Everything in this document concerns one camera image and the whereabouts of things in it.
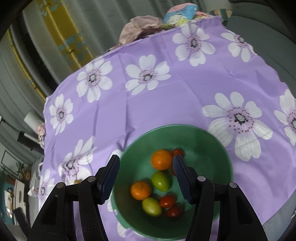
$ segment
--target green bowl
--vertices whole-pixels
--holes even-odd
[[[233,179],[229,157],[220,142],[211,134],[194,126],[169,125],[151,130],[135,140],[120,160],[120,170],[114,184],[111,203],[117,210],[117,219],[124,228],[132,228],[140,235],[157,240],[179,240],[186,237],[195,206],[184,200],[177,178],[169,175],[172,186],[168,193],[177,198],[184,208],[178,219],[169,219],[165,210],[160,217],[148,216],[141,207],[141,201],[133,199],[130,187],[136,181],[144,180],[152,187],[152,197],[159,199],[166,195],[153,187],[150,177],[157,171],[150,159],[159,149],[169,151],[181,148],[184,161],[193,167],[198,175],[212,182],[228,184]],[[215,203],[214,220],[219,216],[219,205]]]

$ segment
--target tablecloth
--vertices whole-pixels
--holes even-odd
[[[188,124],[225,147],[234,181],[265,223],[296,188],[295,99],[251,45],[200,19],[107,53],[46,99],[39,208],[54,185],[83,180],[156,127]],[[148,241],[99,207],[109,240]],[[83,240],[75,204],[77,240]],[[218,221],[213,224],[212,239]]]

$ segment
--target paper roll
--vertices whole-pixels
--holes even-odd
[[[24,119],[24,122],[38,134],[37,128],[42,124],[42,121],[39,117],[34,113],[33,110],[30,110],[27,116]]]

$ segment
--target cherry tomato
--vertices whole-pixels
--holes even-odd
[[[173,165],[170,167],[170,172],[175,176],[176,175],[176,173],[175,173],[175,171],[174,171],[174,168],[173,168]]]
[[[180,148],[176,148],[171,152],[172,156],[175,156],[177,154],[181,155],[182,157],[184,157],[184,152],[182,149]]]
[[[181,209],[178,206],[173,206],[167,210],[167,216],[169,218],[178,218],[181,216]]]
[[[162,208],[170,208],[176,202],[176,199],[172,195],[165,195],[159,200],[159,204]]]

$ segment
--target lime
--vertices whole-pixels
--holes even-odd
[[[167,192],[170,189],[168,177],[161,171],[155,172],[151,177],[152,184],[155,188]]]
[[[142,208],[145,213],[152,217],[158,217],[163,211],[159,202],[153,197],[148,197],[144,199],[142,201]]]

